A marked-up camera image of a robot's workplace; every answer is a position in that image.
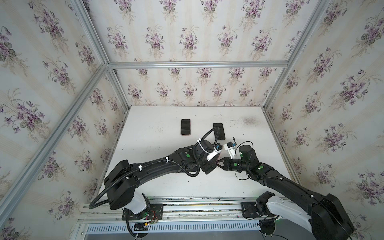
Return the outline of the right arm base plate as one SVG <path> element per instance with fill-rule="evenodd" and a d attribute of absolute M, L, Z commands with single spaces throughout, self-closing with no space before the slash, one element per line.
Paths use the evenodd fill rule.
<path fill-rule="evenodd" d="M 261 202 L 241 202 L 242 216 L 245 219 L 274 218 L 266 203 Z"/>

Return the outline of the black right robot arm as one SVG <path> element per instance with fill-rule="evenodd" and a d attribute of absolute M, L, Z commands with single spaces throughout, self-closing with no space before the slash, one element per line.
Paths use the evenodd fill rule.
<path fill-rule="evenodd" d="M 259 215 L 283 217 L 308 230 L 317 240 L 352 238 L 354 225 L 337 197 L 324 196 L 286 178 L 260 162 L 249 145 L 240 147 L 239 158 L 233 146 L 214 146 L 215 153 L 221 150 L 227 151 L 229 156 L 218 160 L 218 167 L 229 172 L 244 172 L 249 179 L 283 195 L 283 198 L 271 192 L 260 195 L 255 205 Z"/>

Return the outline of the black phone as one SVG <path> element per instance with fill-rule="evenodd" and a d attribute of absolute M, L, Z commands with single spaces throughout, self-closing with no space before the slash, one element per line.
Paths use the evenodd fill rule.
<path fill-rule="evenodd" d="M 214 128 L 218 128 L 219 130 L 214 130 L 215 138 L 218 141 L 223 141 L 226 139 L 225 130 L 223 123 L 213 123 Z"/>

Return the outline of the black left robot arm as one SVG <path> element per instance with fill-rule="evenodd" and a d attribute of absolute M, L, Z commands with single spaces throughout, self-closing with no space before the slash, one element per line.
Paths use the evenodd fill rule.
<path fill-rule="evenodd" d="M 203 150 L 201 145 L 196 144 L 145 163 L 120 161 L 104 179 L 110 209 L 118 210 L 127 206 L 135 198 L 136 188 L 164 175 L 184 173 L 196 177 L 200 171 L 209 174 L 216 168 L 220 152 L 212 145 L 207 145 L 207 149 Z"/>

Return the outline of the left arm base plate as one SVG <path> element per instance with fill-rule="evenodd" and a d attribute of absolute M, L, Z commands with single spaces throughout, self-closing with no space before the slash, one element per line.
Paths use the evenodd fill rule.
<path fill-rule="evenodd" d="M 163 218 L 164 204 L 150 204 L 143 212 L 139 214 L 133 214 L 130 210 L 124 209 L 122 220 L 125 221 L 127 218 L 129 221 L 135 220 L 161 220 Z"/>

